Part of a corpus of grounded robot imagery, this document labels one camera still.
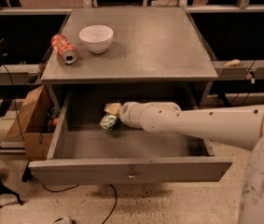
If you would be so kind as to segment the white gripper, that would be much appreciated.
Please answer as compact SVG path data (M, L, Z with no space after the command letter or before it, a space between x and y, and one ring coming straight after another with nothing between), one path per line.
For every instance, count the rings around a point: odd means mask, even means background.
M149 123L146 116L148 104L136 102L127 102L121 107L121 103L110 103L104 107L104 112L118 116L119 119L127 126L137 129L144 129Z

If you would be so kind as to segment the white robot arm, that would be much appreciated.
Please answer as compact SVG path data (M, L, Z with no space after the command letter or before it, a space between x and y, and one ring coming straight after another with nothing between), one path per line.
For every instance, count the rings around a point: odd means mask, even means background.
M117 121L149 133L181 133L249 150L238 224L264 224L264 105L183 110L172 102L105 106L100 125Z

